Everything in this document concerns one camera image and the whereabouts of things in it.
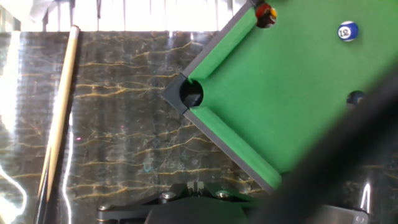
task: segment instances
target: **screw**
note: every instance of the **screw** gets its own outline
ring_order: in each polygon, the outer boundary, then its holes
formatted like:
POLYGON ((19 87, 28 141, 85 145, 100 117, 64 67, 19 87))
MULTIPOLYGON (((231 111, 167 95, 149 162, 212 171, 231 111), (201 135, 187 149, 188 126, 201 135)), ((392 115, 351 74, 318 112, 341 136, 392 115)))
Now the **screw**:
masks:
POLYGON ((226 191, 226 190, 219 190, 219 191, 216 192, 216 196, 219 199, 226 199, 226 198, 229 197, 229 192, 226 191))
POLYGON ((111 204, 105 204, 105 205, 99 206, 98 210, 105 211, 105 210, 108 210, 108 209, 110 209, 112 207, 113 207, 113 205, 111 205, 111 204))
POLYGON ((162 198, 164 198, 164 199, 171 199, 174 197, 175 197, 175 193, 173 193, 173 192, 162 193, 162 198))

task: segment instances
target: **wooden cue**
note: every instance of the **wooden cue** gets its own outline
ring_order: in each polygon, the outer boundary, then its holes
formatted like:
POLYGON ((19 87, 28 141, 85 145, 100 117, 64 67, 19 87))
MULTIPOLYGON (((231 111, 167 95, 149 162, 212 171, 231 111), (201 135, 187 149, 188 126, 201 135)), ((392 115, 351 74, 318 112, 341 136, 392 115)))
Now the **wooden cue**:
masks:
POLYGON ((73 66, 75 64, 76 49, 78 44, 79 27, 72 26, 70 29, 67 51, 63 61, 62 74, 58 88, 58 95, 54 104, 49 141, 45 152, 42 176, 39 185, 39 200, 37 202, 37 213, 35 223, 44 221, 45 208, 49 202, 58 155, 60 152, 65 115, 67 113, 70 86, 72 82, 73 66))

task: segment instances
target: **billiard ball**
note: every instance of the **billiard ball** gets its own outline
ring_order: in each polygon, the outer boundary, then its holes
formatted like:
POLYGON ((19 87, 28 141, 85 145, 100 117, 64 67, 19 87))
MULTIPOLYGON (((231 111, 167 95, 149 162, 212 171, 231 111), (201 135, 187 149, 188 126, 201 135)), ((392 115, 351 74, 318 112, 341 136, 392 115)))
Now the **billiard ball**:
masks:
POLYGON ((358 26, 353 21, 346 21, 340 24, 337 30, 338 37, 346 42, 354 40, 358 36, 358 26))
POLYGON ((264 3, 257 9, 256 17, 258 27, 270 28, 276 22, 276 10, 267 3, 264 3))

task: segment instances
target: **green felt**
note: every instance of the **green felt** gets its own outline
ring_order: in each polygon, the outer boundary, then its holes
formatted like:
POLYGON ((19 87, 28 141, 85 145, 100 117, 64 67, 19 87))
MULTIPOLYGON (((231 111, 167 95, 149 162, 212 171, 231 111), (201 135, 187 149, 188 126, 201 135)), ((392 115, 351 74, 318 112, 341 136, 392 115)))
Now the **green felt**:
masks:
POLYGON ((221 138, 227 146, 247 164, 256 167, 257 173, 263 179, 267 179, 268 184, 276 188, 281 182, 279 173, 265 161, 252 147, 241 139, 231 128, 229 128, 217 115, 208 108, 201 106, 192 108, 191 111, 199 118, 205 118, 207 126, 221 138))
POLYGON ((189 75, 189 80, 202 80, 208 76, 220 65, 229 53, 237 46, 246 34, 256 25, 254 8, 243 15, 227 35, 217 44, 217 46, 203 59, 196 69, 189 75))
MULTIPOLYGON (((398 1, 268 2, 278 13, 276 25, 253 28, 207 79, 198 79, 204 92, 200 108, 214 112, 251 146, 230 146, 237 154, 253 155, 248 151, 254 150, 282 173, 292 170, 347 111, 350 92, 366 92, 396 61, 398 1), (357 23, 356 40, 338 38, 343 21, 357 23)), ((247 13, 255 17, 254 11, 247 13)), ((192 111, 216 129, 212 115, 192 111)), ((235 138, 229 134, 221 139, 235 138)), ((249 165, 256 172, 265 169, 249 165)))

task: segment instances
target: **black cable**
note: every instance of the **black cable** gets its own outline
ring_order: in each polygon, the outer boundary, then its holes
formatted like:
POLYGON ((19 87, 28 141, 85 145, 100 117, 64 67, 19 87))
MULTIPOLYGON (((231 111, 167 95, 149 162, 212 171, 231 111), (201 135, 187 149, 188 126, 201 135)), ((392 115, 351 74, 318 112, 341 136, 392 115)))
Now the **black cable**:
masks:
POLYGON ((253 216, 253 223, 303 223, 333 188, 397 131, 397 124, 398 67, 313 147, 253 216))

